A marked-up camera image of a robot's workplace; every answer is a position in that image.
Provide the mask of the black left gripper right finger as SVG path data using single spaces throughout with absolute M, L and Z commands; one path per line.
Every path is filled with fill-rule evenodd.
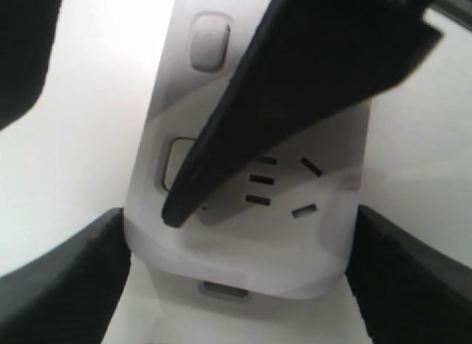
M 471 268 L 366 205 L 345 274 L 373 343 L 471 342 Z

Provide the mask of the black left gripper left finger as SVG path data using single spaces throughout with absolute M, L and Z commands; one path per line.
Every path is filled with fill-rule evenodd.
M 1 277 L 2 343 L 101 343 L 131 269 L 121 208 Z

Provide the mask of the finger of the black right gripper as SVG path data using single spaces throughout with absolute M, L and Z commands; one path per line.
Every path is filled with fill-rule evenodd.
M 164 223 L 181 227 L 263 152 L 404 81 L 442 37 L 424 12 L 387 0 L 270 0 L 167 195 Z
M 1 129 L 44 89 L 63 0 L 1 0 Z

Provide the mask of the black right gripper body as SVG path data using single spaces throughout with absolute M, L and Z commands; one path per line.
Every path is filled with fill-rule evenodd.
M 471 0 L 387 0 L 399 7 L 423 13 L 432 7 L 438 13 L 471 30 Z

